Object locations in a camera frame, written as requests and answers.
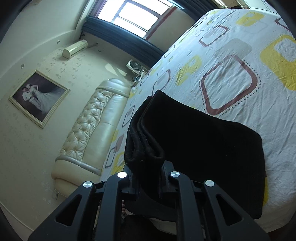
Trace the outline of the black pants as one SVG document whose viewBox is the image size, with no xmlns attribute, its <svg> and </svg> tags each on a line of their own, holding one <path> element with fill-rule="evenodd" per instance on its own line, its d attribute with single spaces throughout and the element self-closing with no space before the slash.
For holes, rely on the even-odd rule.
<svg viewBox="0 0 296 241">
<path fill-rule="evenodd" d="M 158 90 L 128 127 L 125 163 L 134 173 L 165 161 L 191 180 L 217 183 L 253 219 L 262 215 L 265 160 L 260 135 L 186 106 Z"/>
</svg>

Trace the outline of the cream tufted leather headboard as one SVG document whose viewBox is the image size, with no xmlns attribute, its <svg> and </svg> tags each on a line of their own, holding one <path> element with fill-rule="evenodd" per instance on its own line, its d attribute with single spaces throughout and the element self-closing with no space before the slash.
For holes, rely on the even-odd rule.
<svg viewBox="0 0 296 241">
<path fill-rule="evenodd" d="M 68 197 L 83 182 L 99 181 L 130 90 L 130 84 L 115 78 L 96 88 L 55 159 L 51 176 L 58 194 Z"/>
</svg>

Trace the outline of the framed wedding photo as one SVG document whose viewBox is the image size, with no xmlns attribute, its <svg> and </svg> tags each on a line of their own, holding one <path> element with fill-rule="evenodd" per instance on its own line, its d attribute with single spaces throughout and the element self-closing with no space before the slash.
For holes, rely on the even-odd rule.
<svg viewBox="0 0 296 241">
<path fill-rule="evenodd" d="M 44 128 L 69 92 L 36 69 L 15 89 L 9 101 L 38 127 Z"/>
</svg>

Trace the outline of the patterned white bed sheet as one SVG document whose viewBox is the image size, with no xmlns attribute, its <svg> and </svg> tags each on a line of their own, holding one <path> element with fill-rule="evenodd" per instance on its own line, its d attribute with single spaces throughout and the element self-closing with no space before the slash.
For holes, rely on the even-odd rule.
<svg viewBox="0 0 296 241">
<path fill-rule="evenodd" d="M 130 121 L 157 90 L 261 136 L 266 173 L 257 223 L 266 232 L 288 224 L 295 212 L 295 39 L 283 19 L 246 9 L 203 15 L 132 88 L 102 181 L 123 169 Z"/>
</svg>

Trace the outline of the small white desk fan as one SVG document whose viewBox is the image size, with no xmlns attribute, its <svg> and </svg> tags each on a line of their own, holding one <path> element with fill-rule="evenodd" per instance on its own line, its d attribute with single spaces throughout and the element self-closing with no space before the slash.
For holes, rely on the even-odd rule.
<svg viewBox="0 0 296 241">
<path fill-rule="evenodd" d="M 132 78 L 133 82 L 144 78 L 148 73 L 148 70 L 135 60 L 130 60 L 126 64 L 126 67 L 131 70 L 133 74 L 135 74 L 135 76 Z"/>
</svg>

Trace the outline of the dark blue curtain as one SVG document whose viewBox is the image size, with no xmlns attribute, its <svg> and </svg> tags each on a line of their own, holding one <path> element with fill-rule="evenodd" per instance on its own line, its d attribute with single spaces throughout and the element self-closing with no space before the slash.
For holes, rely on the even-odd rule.
<svg viewBox="0 0 296 241">
<path fill-rule="evenodd" d="M 217 8 L 217 4 L 213 1 L 170 2 L 173 3 L 174 9 L 157 24 L 157 27 L 146 39 L 93 16 L 98 1 L 94 3 L 89 16 L 86 18 L 82 32 L 92 34 L 114 45 L 151 68 L 199 18 L 208 11 Z"/>
</svg>

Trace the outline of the bright window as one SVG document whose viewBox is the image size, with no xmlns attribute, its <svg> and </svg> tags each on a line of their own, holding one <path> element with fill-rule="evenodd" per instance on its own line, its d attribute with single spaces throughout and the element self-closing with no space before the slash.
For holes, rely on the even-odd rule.
<svg viewBox="0 0 296 241">
<path fill-rule="evenodd" d="M 170 1 L 98 1 L 93 16 L 144 39 L 174 9 Z"/>
</svg>

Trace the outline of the white wall air conditioner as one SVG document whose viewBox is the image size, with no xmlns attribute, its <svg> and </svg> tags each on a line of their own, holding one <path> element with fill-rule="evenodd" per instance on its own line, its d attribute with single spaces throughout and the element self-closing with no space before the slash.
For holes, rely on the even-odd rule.
<svg viewBox="0 0 296 241">
<path fill-rule="evenodd" d="M 83 50 L 87 49 L 88 42 L 86 40 L 80 40 L 69 47 L 65 48 L 62 52 L 62 56 L 66 59 L 71 59 L 78 53 L 82 52 Z"/>
</svg>

